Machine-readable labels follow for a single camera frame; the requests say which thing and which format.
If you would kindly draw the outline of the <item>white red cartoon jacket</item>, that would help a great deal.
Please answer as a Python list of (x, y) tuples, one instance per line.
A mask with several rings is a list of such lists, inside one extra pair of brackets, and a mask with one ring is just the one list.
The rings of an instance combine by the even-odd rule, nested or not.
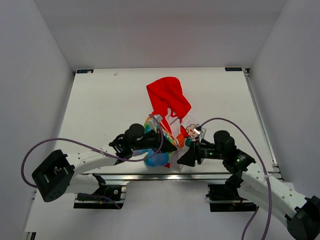
[(165, 167), (180, 172), (183, 165), (178, 159), (183, 156), (195, 141), (194, 128), (198, 124), (192, 106), (183, 94), (180, 80), (173, 76), (160, 78), (146, 86), (153, 115), (161, 115), (161, 129), (164, 136), (177, 148), (176, 151), (158, 153), (149, 149), (145, 160), (148, 167)]

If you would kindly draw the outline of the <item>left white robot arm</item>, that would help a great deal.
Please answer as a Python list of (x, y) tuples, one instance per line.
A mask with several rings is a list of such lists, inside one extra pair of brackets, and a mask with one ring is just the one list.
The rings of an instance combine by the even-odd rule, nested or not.
[(32, 179), (45, 202), (52, 202), (66, 193), (89, 194), (99, 200), (105, 196), (106, 187), (102, 178), (96, 174), (85, 176), (86, 172), (113, 167), (123, 162), (134, 162), (133, 155), (152, 154), (141, 161), (155, 156), (171, 154), (177, 151), (175, 142), (166, 137), (165, 131), (158, 126), (145, 130), (139, 123), (132, 124), (123, 134), (118, 135), (109, 146), (115, 154), (101, 148), (88, 146), (87, 152), (77, 154), (63, 153), (57, 149), (33, 171)]

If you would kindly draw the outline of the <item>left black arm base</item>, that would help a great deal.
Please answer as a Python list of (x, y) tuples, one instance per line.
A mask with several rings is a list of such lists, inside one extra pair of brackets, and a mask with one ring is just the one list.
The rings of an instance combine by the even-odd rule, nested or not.
[(98, 173), (79, 174), (67, 188), (75, 194), (75, 209), (121, 209), (126, 198), (127, 183), (105, 180)]

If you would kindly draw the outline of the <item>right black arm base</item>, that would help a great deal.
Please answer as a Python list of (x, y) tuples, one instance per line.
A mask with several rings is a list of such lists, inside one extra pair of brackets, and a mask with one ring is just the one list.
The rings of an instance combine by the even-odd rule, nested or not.
[(225, 184), (209, 184), (208, 193), (212, 213), (254, 212), (257, 205), (227, 190)]

